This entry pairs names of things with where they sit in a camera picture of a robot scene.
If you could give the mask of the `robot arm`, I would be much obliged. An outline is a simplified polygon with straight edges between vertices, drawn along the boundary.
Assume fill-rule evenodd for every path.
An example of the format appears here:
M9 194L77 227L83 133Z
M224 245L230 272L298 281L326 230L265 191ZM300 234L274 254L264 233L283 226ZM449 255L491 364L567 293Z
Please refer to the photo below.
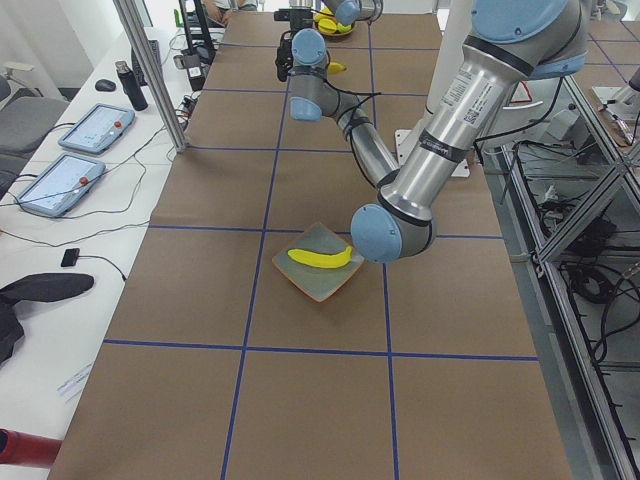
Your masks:
M375 22L383 13L383 0L323 0L322 3L343 25Z
M588 1L475 1L469 13L459 70L404 162L394 159L361 98L329 83L322 35L301 28L291 37L291 117L333 119L377 190L376 202L358 209L350 227L368 261L393 262L431 245L434 200L516 84L564 77L584 66Z

